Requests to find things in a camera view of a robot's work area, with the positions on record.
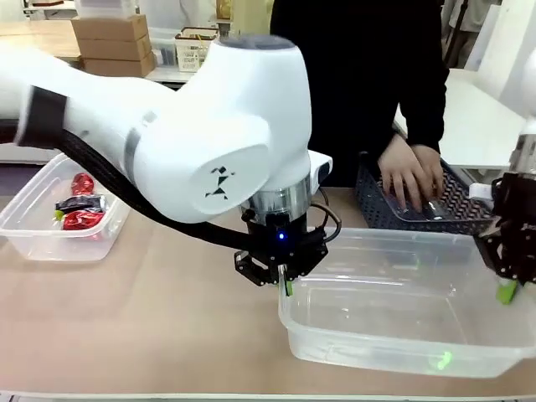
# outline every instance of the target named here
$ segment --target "black shirt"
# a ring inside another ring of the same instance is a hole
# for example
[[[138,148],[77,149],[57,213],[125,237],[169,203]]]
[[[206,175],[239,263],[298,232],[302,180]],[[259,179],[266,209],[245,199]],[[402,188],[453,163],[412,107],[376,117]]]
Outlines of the black shirt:
[[[400,103],[408,143],[439,151],[446,77],[434,0],[276,0],[272,34],[294,42],[312,98],[310,149],[333,157],[327,185],[353,187],[358,154],[378,158]]]

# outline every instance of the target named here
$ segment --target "brown box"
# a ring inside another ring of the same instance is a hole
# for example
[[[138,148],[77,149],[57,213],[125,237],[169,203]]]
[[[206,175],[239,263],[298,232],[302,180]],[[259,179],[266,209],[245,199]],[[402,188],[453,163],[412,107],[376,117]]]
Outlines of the brown box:
[[[76,38],[105,39],[135,42],[148,34],[145,15],[137,14],[128,19],[80,18],[70,20]]]
[[[149,53],[139,61],[84,59],[85,71],[108,77],[145,77],[157,64],[154,54]]]
[[[141,60],[152,50],[149,35],[145,35],[136,42],[80,39],[78,47],[84,59],[108,60]]]

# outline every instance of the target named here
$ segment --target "white storage bin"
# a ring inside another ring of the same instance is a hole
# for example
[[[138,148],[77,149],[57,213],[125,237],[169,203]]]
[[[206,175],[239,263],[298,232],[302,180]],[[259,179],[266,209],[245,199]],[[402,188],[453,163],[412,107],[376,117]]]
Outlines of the white storage bin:
[[[536,303],[497,284],[471,237],[344,229],[279,314],[298,358],[489,378],[536,356]]]
[[[55,203],[70,197],[76,173],[85,170],[60,154],[45,165],[0,213],[0,235],[29,260],[95,261],[110,251],[130,212],[115,195],[95,182],[95,193],[106,196],[108,209],[90,229],[61,230]]]
[[[175,37],[177,29],[149,28],[152,52],[157,56],[158,67],[178,67]]]
[[[136,13],[134,0],[75,0],[80,18],[127,19]]]
[[[217,35],[218,29],[184,28],[181,36],[175,39],[178,69],[191,73],[199,70],[209,53],[210,43]]]

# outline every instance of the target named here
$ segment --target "table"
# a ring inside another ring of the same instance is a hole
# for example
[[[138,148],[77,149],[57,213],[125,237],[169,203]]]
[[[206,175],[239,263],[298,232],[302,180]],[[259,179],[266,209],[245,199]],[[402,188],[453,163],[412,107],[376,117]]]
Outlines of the table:
[[[70,21],[0,23],[0,40],[38,48],[68,62],[80,61],[80,50]]]
[[[328,193],[347,226],[364,226],[352,190]],[[243,229],[238,211],[217,223]],[[106,398],[536,394],[536,360],[485,380],[298,360],[277,316],[275,289],[252,286],[235,272],[232,257],[232,250],[134,212],[108,257],[94,264],[26,261],[0,245],[0,356],[8,362],[0,364],[0,390]]]
[[[441,156],[466,169],[509,167],[509,158],[525,120],[473,83],[474,73],[456,72],[446,82],[445,134]],[[407,133],[400,108],[394,118]]]

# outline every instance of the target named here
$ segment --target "red foil wrapper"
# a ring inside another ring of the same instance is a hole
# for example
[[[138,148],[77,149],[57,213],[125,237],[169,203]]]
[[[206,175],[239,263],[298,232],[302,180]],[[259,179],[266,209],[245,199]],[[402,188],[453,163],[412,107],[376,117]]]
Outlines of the red foil wrapper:
[[[89,212],[89,211],[75,211],[64,216],[63,230],[83,230],[89,229],[97,225],[104,213],[102,212]]]
[[[95,182],[87,173],[76,174],[73,178],[73,182],[70,184],[70,189],[73,195],[90,195],[93,194],[94,188]]]

